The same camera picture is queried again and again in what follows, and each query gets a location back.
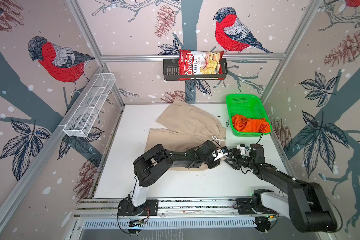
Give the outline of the red cassava chips bag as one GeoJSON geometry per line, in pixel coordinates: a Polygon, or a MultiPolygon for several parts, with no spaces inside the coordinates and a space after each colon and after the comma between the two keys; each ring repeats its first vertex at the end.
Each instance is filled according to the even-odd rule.
{"type": "Polygon", "coordinates": [[[199,52],[179,51],[179,74],[180,75],[218,75],[223,73],[221,60],[224,51],[199,52]]]}

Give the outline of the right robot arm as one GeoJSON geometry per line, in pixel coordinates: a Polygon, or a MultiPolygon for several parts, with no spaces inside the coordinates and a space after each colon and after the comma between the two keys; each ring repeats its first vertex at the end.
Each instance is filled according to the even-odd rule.
{"type": "Polygon", "coordinates": [[[330,201],[319,184],[298,180],[266,163],[264,148],[251,144],[248,148],[239,145],[236,149],[223,149],[225,162],[234,170],[247,169],[260,180],[279,189],[283,195],[271,190],[255,190],[251,206],[255,213],[273,211],[292,221],[301,233],[327,232],[338,230],[338,222],[330,201]]]}

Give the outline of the left controller board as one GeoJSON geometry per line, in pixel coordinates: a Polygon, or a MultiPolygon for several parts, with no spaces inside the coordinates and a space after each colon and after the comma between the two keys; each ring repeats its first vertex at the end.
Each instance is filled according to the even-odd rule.
{"type": "Polygon", "coordinates": [[[146,220],[139,219],[139,220],[129,220],[127,225],[128,232],[132,234],[136,234],[141,232],[146,225],[146,220]]]}

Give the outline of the beige shorts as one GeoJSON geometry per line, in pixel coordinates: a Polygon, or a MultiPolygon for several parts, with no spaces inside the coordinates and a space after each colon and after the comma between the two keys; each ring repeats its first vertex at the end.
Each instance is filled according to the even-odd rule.
{"type": "Polygon", "coordinates": [[[180,100],[175,100],[157,118],[162,129],[150,129],[145,151],[161,144],[164,149],[184,152],[207,140],[225,145],[226,128],[212,114],[180,100]]]}

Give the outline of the black wall basket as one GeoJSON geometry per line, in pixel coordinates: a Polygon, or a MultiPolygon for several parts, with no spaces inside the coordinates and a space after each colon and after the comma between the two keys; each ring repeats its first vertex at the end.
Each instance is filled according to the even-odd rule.
{"type": "Polygon", "coordinates": [[[179,59],[164,59],[163,75],[165,81],[186,81],[186,80],[224,80],[228,74],[227,60],[221,60],[222,73],[217,75],[180,75],[179,59]]]}

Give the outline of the controller board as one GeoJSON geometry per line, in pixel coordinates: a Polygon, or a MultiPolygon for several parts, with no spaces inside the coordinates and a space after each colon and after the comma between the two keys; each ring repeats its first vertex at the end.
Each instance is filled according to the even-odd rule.
{"type": "Polygon", "coordinates": [[[268,234],[268,232],[275,226],[278,222],[278,218],[270,217],[256,217],[255,218],[255,230],[260,233],[268,234]]]}
{"type": "Polygon", "coordinates": [[[127,225],[128,232],[132,234],[136,234],[141,232],[146,225],[146,220],[139,219],[139,220],[129,220],[127,225]]]}

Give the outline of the green plastic basket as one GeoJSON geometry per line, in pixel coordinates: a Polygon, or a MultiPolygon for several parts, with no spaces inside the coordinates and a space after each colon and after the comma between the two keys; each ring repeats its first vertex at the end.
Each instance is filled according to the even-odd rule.
{"type": "Polygon", "coordinates": [[[259,137],[260,135],[269,135],[270,133],[241,133],[234,129],[232,117],[234,115],[242,115],[249,119],[262,119],[271,125],[265,108],[259,97],[249,94],[230,94],[226,96],[227,110],[232,132],[236,137],[259,137]]]}

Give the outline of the orange shorts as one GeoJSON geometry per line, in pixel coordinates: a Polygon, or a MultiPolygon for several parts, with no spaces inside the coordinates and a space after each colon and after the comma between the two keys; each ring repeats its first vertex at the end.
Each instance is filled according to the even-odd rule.
{"type": "Polygon", "coordinates": [[[262,119],[249,119],[242,115],[234,115],[232,117],[233,127],[241,133],[270,133],[271,125],[262,119]]]}

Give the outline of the right controller board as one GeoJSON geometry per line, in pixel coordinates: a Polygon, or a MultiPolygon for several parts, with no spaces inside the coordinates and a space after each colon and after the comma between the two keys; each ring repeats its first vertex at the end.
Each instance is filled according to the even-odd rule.
{"type": "Polygon", "coordinates": [[[268,234],[268,232],[275,226],[278,222],[278,218],[270,217],[256,217],[255,218],[255,230],[260,233],[268,234]]]}

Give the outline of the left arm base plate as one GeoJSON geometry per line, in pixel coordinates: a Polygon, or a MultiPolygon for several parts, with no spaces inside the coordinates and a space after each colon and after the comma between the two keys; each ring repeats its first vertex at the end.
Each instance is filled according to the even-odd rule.
{"type": "Polygon", "coordinates": [[[135,207],[130,199],[124,198],[118,205],[119,217],[134,217],[134,216],[156,216],[158,213],[158,200],[147,200],[139,207],[135,207]]]}

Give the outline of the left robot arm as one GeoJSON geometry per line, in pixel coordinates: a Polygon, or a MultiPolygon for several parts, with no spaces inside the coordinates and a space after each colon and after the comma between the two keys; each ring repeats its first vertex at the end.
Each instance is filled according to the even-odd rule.
{"type": "Polygon", "coordinates": [[[207,166],[213,169],[220,165],[220,159],[228,155],[228,148],[221,147],[215,140],[186,149],[184,152],[167,150],[158,144],[134,161],[135,186],[129,194],[134,208],[144,206],[149,187],[170,168],[199,169],[207,166]]]}

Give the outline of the aluminium mounting rail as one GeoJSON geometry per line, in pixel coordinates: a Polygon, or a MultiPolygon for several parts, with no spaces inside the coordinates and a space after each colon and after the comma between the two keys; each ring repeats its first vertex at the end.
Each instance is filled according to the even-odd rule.
{"type": "MultiPolygon", "coordinates": [[[[208,197],[208,198],[157,198],[158,213],[153,218],[215,218],[215,217],[260,217],[272,215],[239,215],[233,208],[236,199],[250,197],[208,197]]],[[[114,219],[122,198],[80,200],[73,218],[114,219]]]]}

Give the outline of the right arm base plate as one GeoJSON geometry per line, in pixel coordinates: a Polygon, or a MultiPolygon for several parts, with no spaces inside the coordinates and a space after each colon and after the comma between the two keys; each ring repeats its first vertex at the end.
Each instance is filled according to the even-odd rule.
{"type": "Polygon", "coordinates": [[[260,200],[253,200],[252,198],[236,199],[233,208],[238,211],[239,215],[277,215],[278,214],[276,211],[263,206],[260,200]]]}

